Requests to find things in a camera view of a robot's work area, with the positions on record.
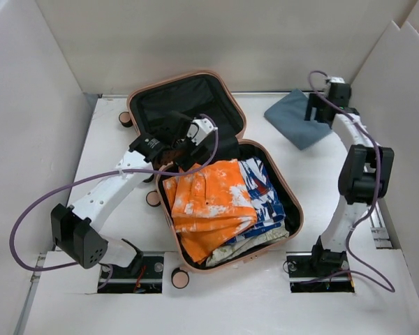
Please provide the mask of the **cream green printed cloth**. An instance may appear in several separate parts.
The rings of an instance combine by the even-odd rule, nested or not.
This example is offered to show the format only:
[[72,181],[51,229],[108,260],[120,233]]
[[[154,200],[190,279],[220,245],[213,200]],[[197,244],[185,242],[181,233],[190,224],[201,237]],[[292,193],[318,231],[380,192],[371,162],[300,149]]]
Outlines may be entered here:
[[214,267],[219,263],[231,260],[244,252],[252,249],[256,246],[261,246],[263,244],[273,244],[282,239],[286,239],[290,236],[289,231],[284,226],[279,228],[274,228],[264,232],[255,237],[248,237],[241,241],[237,241],[234,244],[227,244],[225,246],[220,246],[215,249],[212,254],[206,259],[205,265],[207,267]]

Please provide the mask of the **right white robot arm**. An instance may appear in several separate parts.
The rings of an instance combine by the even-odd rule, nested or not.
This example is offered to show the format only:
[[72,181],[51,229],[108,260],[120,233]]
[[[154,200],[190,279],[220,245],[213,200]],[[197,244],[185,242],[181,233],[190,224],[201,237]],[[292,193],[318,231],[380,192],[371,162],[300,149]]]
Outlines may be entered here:
[[311,93],[305,120],[326,124],[341,139],[348,153],[339,174],[340,199],[326,230],[309,257],[314,276],[348,269],[351,233],[371,215],[387,193],[395,153],[368,133],[358,111],[349,107],[351,86],[341,77],[327,77],[323,93]]

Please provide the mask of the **orange white cloth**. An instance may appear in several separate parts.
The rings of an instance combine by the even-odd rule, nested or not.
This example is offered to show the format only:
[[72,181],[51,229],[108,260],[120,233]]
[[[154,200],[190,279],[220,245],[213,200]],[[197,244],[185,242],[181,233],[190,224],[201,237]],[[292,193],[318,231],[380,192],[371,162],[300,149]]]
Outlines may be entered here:
[[192,261],[201,263],[257,222],[238,160],[162,181],[174,230]]

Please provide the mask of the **grey cloth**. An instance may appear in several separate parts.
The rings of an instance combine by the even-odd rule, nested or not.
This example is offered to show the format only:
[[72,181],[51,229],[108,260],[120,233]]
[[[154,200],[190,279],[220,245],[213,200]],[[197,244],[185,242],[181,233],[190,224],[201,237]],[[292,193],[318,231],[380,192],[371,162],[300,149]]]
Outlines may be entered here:
[[302,91],[294,89],[264,113],[265,119],[300,151],[310,148],[332,132],[327,124],[313,119],[304,120],[308,102]]

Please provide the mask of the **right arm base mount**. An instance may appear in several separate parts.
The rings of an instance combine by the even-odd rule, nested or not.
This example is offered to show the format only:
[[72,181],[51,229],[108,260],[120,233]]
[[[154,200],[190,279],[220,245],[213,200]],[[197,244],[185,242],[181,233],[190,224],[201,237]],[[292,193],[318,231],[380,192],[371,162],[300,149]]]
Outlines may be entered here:
[[283,270],[291,293],[354,293],[345,253],[340,259],[316,258],[311,252],[287,253]]

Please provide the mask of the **pink hard-shell suitcase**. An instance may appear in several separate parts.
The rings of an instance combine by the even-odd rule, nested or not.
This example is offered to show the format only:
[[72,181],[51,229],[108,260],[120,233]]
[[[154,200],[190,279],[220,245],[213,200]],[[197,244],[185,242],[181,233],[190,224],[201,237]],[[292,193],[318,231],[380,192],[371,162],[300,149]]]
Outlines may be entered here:
[[283,227],[291,237],[300,231],[304,217],[299,201],[269,151],[244,138],[247,118],[219,75],[197,71],[151,84],[130,94],[126,105],[127,115],[119,119],[122,126],[134,127],[138,135],[150,134],[156,139],[172,135],[163,123],[170,113],[209,116],[219,129],[219,143],[212,160],[259,158],[284,207]]

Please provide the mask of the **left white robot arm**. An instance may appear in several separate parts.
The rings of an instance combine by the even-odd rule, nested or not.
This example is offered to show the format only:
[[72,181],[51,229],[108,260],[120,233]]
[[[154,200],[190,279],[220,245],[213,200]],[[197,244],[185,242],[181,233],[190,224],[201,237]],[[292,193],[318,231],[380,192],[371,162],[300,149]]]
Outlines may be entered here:
[[170,112],[152,133],[141,133],[113,170],[96,177],[97,185],[73,204],[58,204],[50,214],[52,237],[84,269],[97,264],[117,267],[125,276],[137,275],[143,253],[125,239],[101,235],[104,223],[120,203],[149,175],[167,176],[161,167],[174,163],[184,174],[193,164],[209,163],[218,149],[214,121],[205,114],[191,118]]

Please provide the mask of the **blue white red cloth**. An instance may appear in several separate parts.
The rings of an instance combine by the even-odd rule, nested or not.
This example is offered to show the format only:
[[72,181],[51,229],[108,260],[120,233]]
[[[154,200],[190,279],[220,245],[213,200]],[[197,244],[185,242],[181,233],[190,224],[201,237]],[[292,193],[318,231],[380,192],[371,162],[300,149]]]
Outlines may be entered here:
[[264,163],[257,157],[238,162],[257,220],[250,228],[229,239],[226,245],[248,239],[266,238],[267,241],[289,235],[285,227],[286,213]]

